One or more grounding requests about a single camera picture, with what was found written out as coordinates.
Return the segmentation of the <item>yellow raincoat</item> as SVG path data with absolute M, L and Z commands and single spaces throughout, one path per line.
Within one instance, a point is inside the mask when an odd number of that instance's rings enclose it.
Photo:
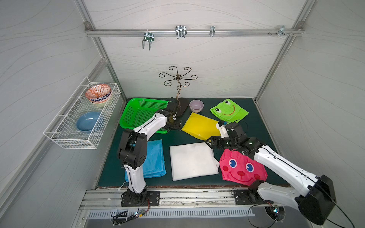
M 199 140 L 206 141 L 211 136 L 220 136 L 220 131 L 217 129 L 216 124 L 218 121 L 199 115 L 197 113 L 191 113 L 190 117 L 184 124 L 182 131 L 197 138 Z

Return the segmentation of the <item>white raincoat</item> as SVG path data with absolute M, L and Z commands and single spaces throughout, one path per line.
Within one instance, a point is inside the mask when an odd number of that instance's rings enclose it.
M 204 142 L 171 146 L 170 157 L 173 181 L 219 173 L 213 149 Z

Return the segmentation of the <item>green plastic basket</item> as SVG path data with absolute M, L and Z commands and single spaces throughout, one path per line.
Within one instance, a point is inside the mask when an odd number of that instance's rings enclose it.
M 134 129 L 151 119 L 156 111 L 167 108 L 169 101 L 133 98 L 123 111 L 119 125 L 124 129 Z

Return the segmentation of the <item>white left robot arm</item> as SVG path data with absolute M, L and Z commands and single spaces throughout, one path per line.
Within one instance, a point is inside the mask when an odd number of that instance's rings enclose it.
M 178 105 L 169 102 L 152 117 L 134 129 L 122 133 L 117 157 L 128 176 L 127 191 L 121 195 L 121 207 L 156 207 L 160 205 L 160 191 L 149 191 L 143 174 L 147 158 L 147 142 L 160 129 L 176 130 L 181 121 L 176 119 Z

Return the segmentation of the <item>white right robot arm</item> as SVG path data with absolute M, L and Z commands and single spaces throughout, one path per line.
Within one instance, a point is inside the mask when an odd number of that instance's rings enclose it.
M 250 190 L 262 200 L 297 209 L 306 219 L 323 225 L 336 205 L 333 181 L 326 175 L 316 176 L 285 159 L 256 137 L 248 137 L 238 123 L 220 121 L 220 136 L 205 143 L 211 149 L 230 149 L 264 165 L 290 184 L 281 187 L 256 180 Z

